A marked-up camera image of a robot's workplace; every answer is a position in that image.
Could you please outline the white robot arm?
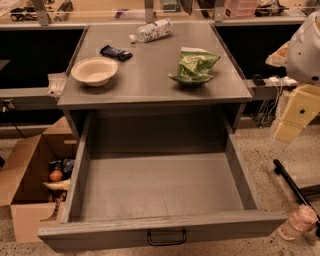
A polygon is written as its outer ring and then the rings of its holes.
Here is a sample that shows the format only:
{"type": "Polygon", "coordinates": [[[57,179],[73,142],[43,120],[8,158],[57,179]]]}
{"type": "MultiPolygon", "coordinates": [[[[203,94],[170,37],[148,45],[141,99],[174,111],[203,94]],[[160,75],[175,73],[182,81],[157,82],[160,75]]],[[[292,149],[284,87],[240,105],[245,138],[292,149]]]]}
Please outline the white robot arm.
{"type": "Polygon", "coordinates": [[[299,83],[280,96],[272,123],[272,139],[288,145],[320,113],[320,11],[311,13],[266,63],[284,67],[287,76],[299,83]]]}

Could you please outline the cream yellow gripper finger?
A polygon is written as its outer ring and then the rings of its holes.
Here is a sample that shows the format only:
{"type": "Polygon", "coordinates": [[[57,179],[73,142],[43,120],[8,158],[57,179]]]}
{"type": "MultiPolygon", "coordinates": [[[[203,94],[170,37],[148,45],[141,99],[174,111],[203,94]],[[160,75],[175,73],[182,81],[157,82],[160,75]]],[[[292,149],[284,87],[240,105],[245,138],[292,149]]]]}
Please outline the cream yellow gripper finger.
{"type": "Polygon", "coordinates": [[[292,126],[283,122],[275,121],[272,124],[272,138],[283,143],[291,143],[301,132],[301,127],[292,126]]]}

